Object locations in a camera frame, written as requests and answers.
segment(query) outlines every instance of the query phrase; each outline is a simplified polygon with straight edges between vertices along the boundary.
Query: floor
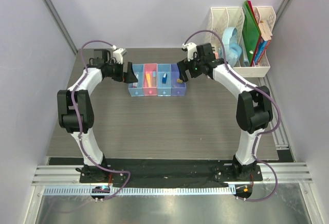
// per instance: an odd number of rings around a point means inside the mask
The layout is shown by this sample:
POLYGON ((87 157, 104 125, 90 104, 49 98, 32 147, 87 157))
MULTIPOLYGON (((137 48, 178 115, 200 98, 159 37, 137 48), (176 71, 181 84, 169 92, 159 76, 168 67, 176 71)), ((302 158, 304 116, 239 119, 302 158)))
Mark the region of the floor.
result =
MULTIPOLYGON (((251 198, 268 195, 273 184, 257 184, 251 198)), ((299 184, 280 184, 262 202, 243 202, 232 195, 115 197, 95 203, 90 196, 44 196, 36 223, 279 223, 311 224, 299 184)))
MULTIPOLYGON (((128 49, 125 62, 176 63, 181 49, 128 49)), ((88 60, 92 49, 84 50, 88 60)), ((80 54, 68 83, 82 74, 80 54)), ((258 84, 257 79, 249 79, 258 84)), ((131 97, 127 85, 104 79, 91 95, 94 134, 107 158, 232 159, 240 128, 236 99, 221 84, 199 76, 187 83, 184 97, 131 97)), ((47 153, 52 157, 82 157, 70 134, 56 123, 47 153)), ((277 160, 272 135, 262 136, 260 159, 277 160)))

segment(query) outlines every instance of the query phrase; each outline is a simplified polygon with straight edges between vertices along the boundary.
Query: green book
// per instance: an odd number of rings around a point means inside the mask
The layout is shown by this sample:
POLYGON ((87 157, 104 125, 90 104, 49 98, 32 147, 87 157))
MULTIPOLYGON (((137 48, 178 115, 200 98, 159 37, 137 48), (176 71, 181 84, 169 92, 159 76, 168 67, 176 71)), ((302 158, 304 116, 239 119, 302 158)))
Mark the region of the green book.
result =
POLYGON ((243 24, 242 36, 245 42, 249 63, 253 65, 252 61, 256 53, 261 31, 247 1, 243 3, 243 9, 245 13, 245 22, 243 24))

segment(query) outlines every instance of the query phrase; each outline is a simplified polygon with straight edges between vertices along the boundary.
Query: gray table surface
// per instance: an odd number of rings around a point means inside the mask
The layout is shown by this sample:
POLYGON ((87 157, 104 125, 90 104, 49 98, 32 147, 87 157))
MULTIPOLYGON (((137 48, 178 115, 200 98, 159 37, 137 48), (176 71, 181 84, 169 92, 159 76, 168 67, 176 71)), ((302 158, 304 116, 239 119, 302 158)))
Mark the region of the gray table surface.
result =
MULTIPOLYGON (((178 48, 128 49, 125 62, 176 63, 186 57, 178 48)), ((93 50, 85 49, 85 58, 93 50)), ((80 54, 68 86, 82 74, 80 54)), ((257 79, 249 79, 258 84, 257 79)), ((107 158, 232 159, 240 139, 236 99, 220 83, 190 79, 184 97, 131 97, 128 86, 104 79, 91 95, 94 134, 107 158)), ((65 129, 54 128, 48 156, 82 157, 65 129)), ((260 159, 277 160, 272 135, 262 136, 260 159)))

